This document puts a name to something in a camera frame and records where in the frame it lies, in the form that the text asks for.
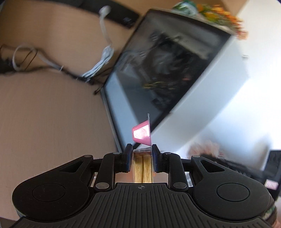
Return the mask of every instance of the ridged black plastic surface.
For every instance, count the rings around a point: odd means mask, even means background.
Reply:
[[[260,218],[247,222],[225,222],[214,219],[201,212],[188,194],[171,191],[166,184],[131,183],[118,183],[112,191],[97,193],[89,206],[72,218],[50,223],[21,218],[13,227],[270,228]]]

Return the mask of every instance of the circular cap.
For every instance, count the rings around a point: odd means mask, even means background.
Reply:
[[[187,187],[187,185],[186,185],[186,183],[183,183],[183,182],[176,182],[173,184],[173,187],[177,188],[177,189],[184,189]]]
[[[227,183],[217,188],[217,194],[224,200],[239,202],[247,199],[250,191],[244,185]]]
[[[96,184],[96,188],[98,189],[107,189],[109,187],[108,183],[105,182],[99,182]]]
[[[37,186],[32,195],[35,199],[42,202],[52,202],[62,198],[65,194],[65,188],[59,184],[42,184]]]

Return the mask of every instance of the beige desk surface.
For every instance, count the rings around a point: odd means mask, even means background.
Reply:
[[[122,0],[141,14],[177,2]],[[106,27],[116,58],[133,29],[108,20]],[[0,13],[0,44],[21,43],[43,48],[75,73],[91,69],[106,46],[95,14],[48,1],[7,0]],[[56,72],[0,77],[0,217],[18,219],[11,197],[22,181],[81,155],[101,158],[115,150],[104,105],[93,90]]]

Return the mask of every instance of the white wall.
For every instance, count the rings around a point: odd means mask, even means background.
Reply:
[[[248,0],[238,17],[249,31],[239,44],[250,80],[192,142],[210,139],[227,158],[262,168],[268,149],[281,149],[281,4]],[[182,158],[192,142],[178,151]]]

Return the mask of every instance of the cable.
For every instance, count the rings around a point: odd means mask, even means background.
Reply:
[[[101,55],[101,60],[89,71],[85,72],[81,75],[81,77],[87,78],[87,81],[89,81],[95,74],[105,65],[109,62],[109,60],[112,58],[114,49],[111,47],[112,41],[110,40],[106,27],[104,24],[104,18],[110,13],[111,8],[110,6],[104,6],[99,11],[99,23],[101,26],[101,31],[103,33],[104,38],[106,39],[108,46],[106,46],[103,50],[103,53]]]
[[[20,65],[22,65],[24,62],[25,62],[25,60],[27,59],[27,57],[30,55],[32,53],[32,51],[30,51],[28,54],[27,54],[27,56],[24,58],[24,60],[20,63]]]
[[[113,68],[113,67],[106,68],[105,70],[103,70],[103,71],[101,71],[100,73],[96,74],[96,77],[97,77],[97,76],[100,76],[101,74],[103,74],[104,72],[106,72],[106,71],[108,71],[108,70],[111,70],[112,68]]]
[[[104,76],[108,76],[110,73],[106,73],[106,74],[103,74],[103,73],[106,72],[106,71],[109,70],[109,69],[112,69],[112,68],[113,68],[113,67],[109,67],[108,69],[106,69],[106,70],[102,71],[101,73],[97,74],[97,75],[94,77],[94,79],[97,80],[97,79],[96,79],[97,76],[100,76],[98,79],[100,79],[101,77],[104,77]],[[100,84],[101,84],[101,86],[99,86],[99,87],[93,92],[94,95],[97,95],[98,92],[101,90],[101,88],[104,86],[104,83],[100,82]]]
[[[29,62],[29,64],[27,65],[27,67],[24,69],[25,71],[27,70],[27,68],[29,67],[29,65],[32,63],[32,61],[35,59],[35,57],[37,56],[37,53],[38,53],[38,50],[36,49],[36,53],[35,53],[35,55],[33,56],[33,58],[30,60],[30,62]]]
[[[19,46],[17,46],[17,48],[15,49],[14,53],[13,53],[13,57],[12,57],[12,64],[13,64],[13,68],[16,70],[16,71],[21,71],[21,68],[18,67],[16,65],[16,62],[15,62],[15,55],[17,53],[17,51],[21,48],[29,48],[32,52],[38,54],[38,57],[43,61],[45,62],[46,64],[52,66],[53,68],[57,69],[57,70],[62,70],[63,66],[59,66],[51,61],[49,61],[44,55],[38,53],[38,50],[36,48],[34,48],[33,46],[29,45],[29,44],[21,44]]]

